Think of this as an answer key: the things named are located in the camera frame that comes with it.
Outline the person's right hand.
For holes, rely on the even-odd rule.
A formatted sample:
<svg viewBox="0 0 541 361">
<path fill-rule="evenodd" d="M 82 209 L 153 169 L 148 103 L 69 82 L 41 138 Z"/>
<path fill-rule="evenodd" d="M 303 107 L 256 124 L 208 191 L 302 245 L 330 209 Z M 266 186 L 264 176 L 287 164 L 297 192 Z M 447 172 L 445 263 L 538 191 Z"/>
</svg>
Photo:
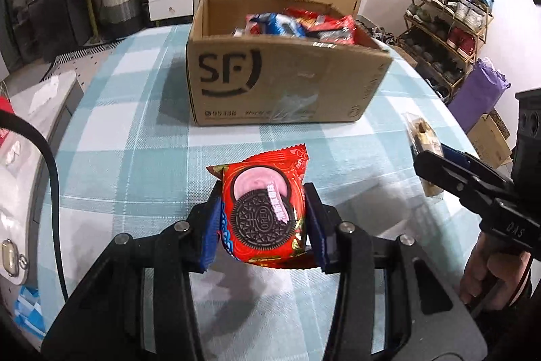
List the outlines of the person's right hand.
<svg viewBox="0 0 541 361">
<path fill-rule="evenodd" d="M 470 253 L 469 260 L 460 281 L 460 299 L 469 304 L 482 294 L 482 282 L 487 275 L 495 276 L 502 285 L 488 303 L 488 310 L 499 311 L 512 304 L 524 290 L 524 275 L 529 275 L 528 263 L 531 254 L 522 252 L 510 255 L 491 250 L 493 236 L 484 232 L 479 234 L 477 243 Z"/>
</svg>

